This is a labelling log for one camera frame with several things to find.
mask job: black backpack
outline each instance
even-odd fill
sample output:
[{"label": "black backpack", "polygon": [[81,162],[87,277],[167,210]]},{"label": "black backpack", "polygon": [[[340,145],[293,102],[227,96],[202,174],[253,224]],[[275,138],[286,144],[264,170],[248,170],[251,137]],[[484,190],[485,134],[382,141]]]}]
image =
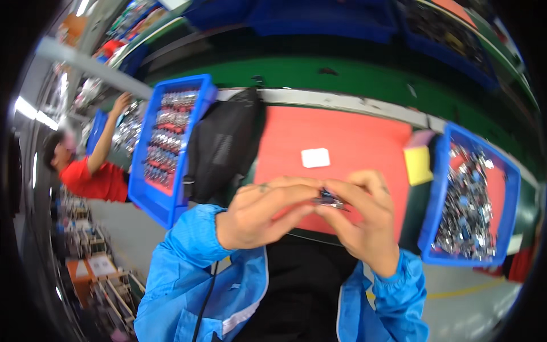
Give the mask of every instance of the black backpack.
[{"label": "black backpack", "polygon": [[246,177],[264,128],[257,120],[262,109],[256,88],[211,105],[192,129],[188,141],[188,173],[183,179],[185,198],[196,203],[228,205],[219,193],[230,184],[238,187]]}]

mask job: person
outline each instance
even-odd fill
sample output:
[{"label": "person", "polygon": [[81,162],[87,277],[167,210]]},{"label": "person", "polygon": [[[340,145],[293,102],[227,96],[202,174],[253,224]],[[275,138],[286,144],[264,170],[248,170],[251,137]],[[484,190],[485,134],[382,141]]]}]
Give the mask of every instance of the person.
[{"label": "person", "polygon": [[[322,188],[363,221],[311,204]],[[383,177],[371,170],[346,182],[281,177],[240,188],[227,209],[196,205],[152,254],[137,339],[425,341],[422,264],[395,242],[393,211]],[[311,213],[334,228],[345,249],[286,235]],[[226,257],[231,264],[213,276]],[[364,263],[374,274],[375,310]]]},{"label": "person", "polygon": [[91,155],[75,159],[70,139],[60,130],[44,141],[43,160],[46,167],[59,174],[60,181],[76,196],[112,202],[131,202],[127,197],[129,174],[108,161],[116,121],[131,99],[127,92],[121,94],[108,113],[104,130]]}]

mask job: metal beam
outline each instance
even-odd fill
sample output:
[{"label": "metal beam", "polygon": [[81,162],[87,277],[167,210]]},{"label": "metal beam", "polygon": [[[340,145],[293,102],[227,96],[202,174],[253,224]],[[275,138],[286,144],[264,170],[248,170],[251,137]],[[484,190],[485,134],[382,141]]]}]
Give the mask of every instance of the metal beam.
[{"label": "metal beam", "polygon": [[70,66],[98,77],[118,90],[132,93],[137,98],[150,100],[152,97],[153,89],[145,83],[101,64],[74,48],[60,44],[51,37],[42,38],[36,49],[36,54],[52,61],[65,61]]}]

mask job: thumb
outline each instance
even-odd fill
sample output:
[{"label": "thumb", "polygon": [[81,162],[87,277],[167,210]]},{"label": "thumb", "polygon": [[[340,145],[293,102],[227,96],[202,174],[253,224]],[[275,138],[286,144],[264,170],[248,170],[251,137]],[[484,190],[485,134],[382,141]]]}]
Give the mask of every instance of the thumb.
[{"label": "thumb", "polygon": [[346,241],[351,241],[351,236],[355,227],[353,224],[340,212],[340,210],[318,205],[315,207],[315,212],[323,217],[327,223],[334,228],[338,239],[344,246],[346,246]]},{"label": "thumb", "polygon": [[266,228],[266,239],[268,243],[279,240],[283,235],[296,227],[300,221],[313,212],[313,206],[303,205],[292,209],[274,223]]}]

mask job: right hand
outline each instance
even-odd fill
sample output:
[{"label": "right hand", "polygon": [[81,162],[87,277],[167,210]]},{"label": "right hand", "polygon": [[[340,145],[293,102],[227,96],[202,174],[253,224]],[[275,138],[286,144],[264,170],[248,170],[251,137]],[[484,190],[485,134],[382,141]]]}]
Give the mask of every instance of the right hand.
[{"label": "right hand", "polygon": [[[240,188],[228,210],[216,215],[217,239],[227,250],[250,249],[271,244],[313,212],[301,202],[319,196],[322,181],[304,177],[280,177],[269,183]],[[296,205],[283,216],[273,217]]]},{"label": "right hand", "polygon": [[131,94],[128,92],[125,92],[121,94],[117,99],[116,102],[114,102],[114,107],[112,107],[112,110],[109,113],[109,116],[118,118],[125,107],[129,105],[129,101],[131,100]]},{"label": "right hand", "polygon": [[363,221],[352,224],[340,210],[328,206],[317,206],[316,212],[334,228],[351,255],[382,277],[394,275],[399,246],[393,237],[393,201],[382,174],[376,170],[358,171],[347,182],[328,179],[325,187],[357,209]]}]

